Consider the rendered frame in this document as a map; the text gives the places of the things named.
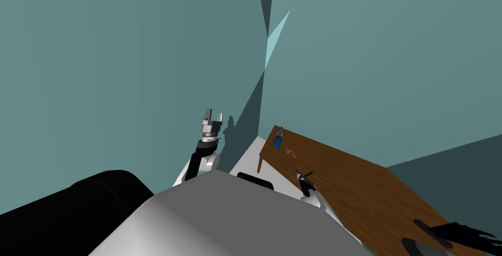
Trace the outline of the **brown wooden table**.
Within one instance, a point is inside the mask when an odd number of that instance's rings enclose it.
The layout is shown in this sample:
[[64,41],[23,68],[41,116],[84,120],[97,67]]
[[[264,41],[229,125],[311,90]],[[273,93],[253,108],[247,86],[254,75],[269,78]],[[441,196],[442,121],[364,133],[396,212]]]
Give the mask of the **brown wooden table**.
[[[270,129],[260,158],[292,183],[309,179],[350,232],[378,256],[409,256],[402,239],[441,248],[414,219],[434,227],[446,219],[388,169],[286,130],[281,147],[273,146],[278,127]],[[298,158],[285,152],[288,148]]]

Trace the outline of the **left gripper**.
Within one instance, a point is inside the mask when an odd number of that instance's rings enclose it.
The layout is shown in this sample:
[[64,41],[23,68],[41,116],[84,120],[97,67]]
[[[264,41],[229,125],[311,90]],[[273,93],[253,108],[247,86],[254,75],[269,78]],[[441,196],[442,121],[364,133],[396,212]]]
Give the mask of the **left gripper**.
[[208,108],[204,114],[203,121],[202,121],[202,130],[201,132],[204,135],[209,135],[210,133],[216,134],[220,132],[222,124],[223,124],[223,114],[220,113],[218,115],[217,120],[213,121],[211,120],[212,117],[212,109]]

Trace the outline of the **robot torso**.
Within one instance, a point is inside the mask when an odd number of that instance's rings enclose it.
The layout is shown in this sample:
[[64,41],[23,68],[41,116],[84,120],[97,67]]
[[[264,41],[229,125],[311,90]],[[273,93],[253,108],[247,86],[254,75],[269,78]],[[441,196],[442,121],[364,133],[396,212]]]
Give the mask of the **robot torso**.
[[320,208],[212,170],[145,201],[89,256],[372,256]]

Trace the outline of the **black jagged object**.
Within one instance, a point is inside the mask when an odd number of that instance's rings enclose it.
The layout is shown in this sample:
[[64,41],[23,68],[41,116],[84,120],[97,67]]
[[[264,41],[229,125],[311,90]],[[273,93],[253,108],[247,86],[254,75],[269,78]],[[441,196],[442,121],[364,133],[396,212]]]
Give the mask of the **black jagged object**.
[[457,222],[435,227],[430,227],[419,219],[414,219],[413,222],[448,249],[452,249],[452,245],[446,244],[446,242],[455,242],[490,254],[502,251],[502,240],[498,240],[492,234],[461,225]]

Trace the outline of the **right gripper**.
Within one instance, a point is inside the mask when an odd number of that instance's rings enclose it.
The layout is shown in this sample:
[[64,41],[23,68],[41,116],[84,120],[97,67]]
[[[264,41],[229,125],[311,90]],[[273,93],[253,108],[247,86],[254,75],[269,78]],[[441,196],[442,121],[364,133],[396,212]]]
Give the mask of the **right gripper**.
[[317,191],[317,188],[315,187],[315,184],[308,178],[311,174],[313,174],[313,171],[308,172],[307,174],[303,175],[300,173],[298,170],[295,171],[296,177],[300,183],[300,188],[302,193],[310,193]]

